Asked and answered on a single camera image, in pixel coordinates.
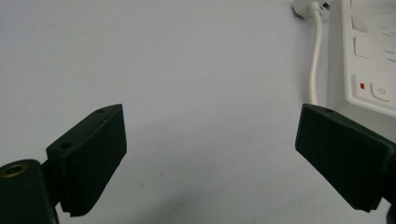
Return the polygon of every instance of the black plastic part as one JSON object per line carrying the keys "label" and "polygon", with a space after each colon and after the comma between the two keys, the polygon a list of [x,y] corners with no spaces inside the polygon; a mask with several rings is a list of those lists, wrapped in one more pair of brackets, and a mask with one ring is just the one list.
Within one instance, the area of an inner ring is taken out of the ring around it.
{"label": "black plastic part", "polygon": [[126,153],[122,105],[92,112],[47,148],[53,202],[71,217],[87,214]]}
{"label": "black plastic part", "polygon": [[0,168],[0,223],[58,223],[38,161],[15,161]]}
{"label": "black plastic part", "polygon": [[396,146],[351,119],[316,105],[303,105],[296,139],[299,151],[355,209],[376,209],[395,188]]}

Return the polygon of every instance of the white power cord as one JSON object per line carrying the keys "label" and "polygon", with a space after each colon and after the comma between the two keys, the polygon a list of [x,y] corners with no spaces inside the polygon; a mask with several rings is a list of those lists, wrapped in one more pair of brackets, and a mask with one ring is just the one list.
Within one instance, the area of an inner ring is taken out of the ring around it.
{"label": "white power cord", "polygon": [[311,105],[317,105],[317,71],[322,39],[322,21],[320,11],[324,7],[329,10],[330,6],[326,3],[326,0],[294,0],[293,7],[297,14],[304,18],[312,17],[315,23],[314,47],[312,48],[311,62],[309,64],[308,98]]}

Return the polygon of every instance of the white power strip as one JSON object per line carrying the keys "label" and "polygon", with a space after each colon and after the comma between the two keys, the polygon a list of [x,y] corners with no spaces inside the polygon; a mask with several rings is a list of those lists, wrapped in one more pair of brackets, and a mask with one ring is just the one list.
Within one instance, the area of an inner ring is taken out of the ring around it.
{"label": "white power strip", "polygon": [[333,0],[328,107],[396,140],[396,1]]}

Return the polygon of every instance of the white background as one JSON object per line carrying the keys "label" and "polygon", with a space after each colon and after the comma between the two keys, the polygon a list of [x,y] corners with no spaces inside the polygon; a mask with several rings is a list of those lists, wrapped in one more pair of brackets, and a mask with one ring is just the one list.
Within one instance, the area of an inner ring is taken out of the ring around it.
{"label": "white background", "polygon": [[[385,223],[352,209],[294,140],[313,21],[291,0],[2,1],[0,164],[124,106],[128,153],[62,224]],[[328,13],[319,63],[325,105]]]}

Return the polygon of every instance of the white cable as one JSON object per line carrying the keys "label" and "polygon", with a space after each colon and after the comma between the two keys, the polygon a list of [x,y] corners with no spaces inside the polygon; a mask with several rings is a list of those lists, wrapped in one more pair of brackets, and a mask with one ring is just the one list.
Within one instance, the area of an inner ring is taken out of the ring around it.
{"label": "white cable", "polygon": [[311,55],[311,62],[309,65],[309,76],[308,76],[308,97],[309,103],[312,105],[318,104],[318,97],[317,97],[317,71],[318,71],[318,58],[320,54],[320,46],[321,46],[321,39],[322,39],[322,21],[320,17],[320,7],[318,2],[312,2],[309,5],[309,9],[311,11],[311,16],[315,22],[315,41],[314,47],[312,49]]}

